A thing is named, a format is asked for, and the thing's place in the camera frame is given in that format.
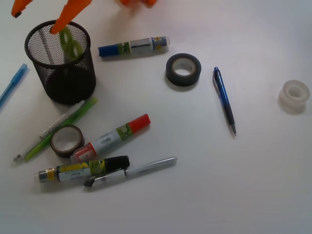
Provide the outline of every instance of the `white pen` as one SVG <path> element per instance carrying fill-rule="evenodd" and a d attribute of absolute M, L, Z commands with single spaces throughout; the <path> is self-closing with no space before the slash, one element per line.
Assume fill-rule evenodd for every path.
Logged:
<path fill-rule="evenodd" d="M 92 177 L 84 183 L 84 186 L 92 187 L 93 185 L 99 185 L 102 183 L 118 181 L 123 178 L 129 178 L 131 176 L 138 175 L 142 172 L 148 171 L 153 168 L 167 166 L 170 164 L 174 165 L 176 161 L 177 161 L 176 157 L 170 157 L 170 158 L 162 159 L 160 161 L 151 162 L 151 163 L 142 165 L 140 167 L 133 167 L 133 168 L 130 167 L 124 170 L 113 172 L 102 177 L 97 177 L 97 178 Z"/>
<path fill-rule="evenodd" d="M 73 105 L 68 112 L 63 114 L 55 123 L 53 123 L 50 127 L 48 127 L 46 130 L 44 130 L 38 140 L 34 142 L 29 148 L 24 150 L 21 154 L 17 155 L 13 158 L 13 163 L 18 163 L 19 161 L 22 161 L 27 155 L 29 151 L 31 151 L 36 145 L 38 145 L 43 139 L 45 139 L 48 135 L 50 135 L 56 128 L 58 128 L 63 122 L 65 122 L 73 113 L 75 113 L 82 105 L 84 104 L 84 100 L 82 100 L 79 103 L 76 103 Z"/>

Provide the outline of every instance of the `red marker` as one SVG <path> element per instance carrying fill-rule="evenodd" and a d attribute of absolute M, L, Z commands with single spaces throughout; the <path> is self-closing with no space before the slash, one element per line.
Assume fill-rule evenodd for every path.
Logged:
<path fill-rule="evenodd" d="M 99 139 L 91 141 L 77 149 L 74 154 L 71 155 L 71 160 L 73 163 L 82 163 L 94 160 L 97 155 L 100 155 L 112 146 L 121 143 L 123 140 L 132 136 L 142 128 L 148 126 L 150 123 L 151 121 L 148 115 L 144 114 L 141 117 L 101 136 Z"/>

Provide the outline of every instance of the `yellow label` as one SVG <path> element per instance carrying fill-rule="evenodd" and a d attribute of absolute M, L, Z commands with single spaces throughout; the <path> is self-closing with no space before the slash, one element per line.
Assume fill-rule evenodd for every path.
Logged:
<path fill-rule="evenodd" d="M 69 171 L 80 170 L 84 168 L 89 168 L 89 164 L 86 162 L 83 162 L 83 163 L 78 163 L 78 164 L 60 166 L 59 172 L 69 172 Z"/>
<path fill-rule="evenodd" d="M 47 172 L 47 177 L 49 180 L 53 180 L 54 179 L 54 170 L 45 170 Z"/>

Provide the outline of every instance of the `green scissors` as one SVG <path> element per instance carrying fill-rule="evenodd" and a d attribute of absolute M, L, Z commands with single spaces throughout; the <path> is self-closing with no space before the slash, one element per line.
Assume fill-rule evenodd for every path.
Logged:
<path fill-rule="evenodd" d="M 73 36 L 67 27 L 59 32 L 59 40 L 64 51 L 65 62 L 74 61 L 82 55 L 82 46 L 77 40 L 73 39 Z"/>

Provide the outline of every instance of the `pen clip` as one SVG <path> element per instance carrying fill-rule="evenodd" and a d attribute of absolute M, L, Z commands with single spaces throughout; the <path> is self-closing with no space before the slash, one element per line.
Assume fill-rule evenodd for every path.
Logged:
<path fill-rule="evenodd" d="M 220 90 L 219 90 L 218 84 L 216 83 L 215 75 L 214 75 L 214 77 L 213 77 L 213 80 L 214 80 L 214 87 L 215 87 L 215 90 L 216 90 L 218 96 L 220 97 Z"/>

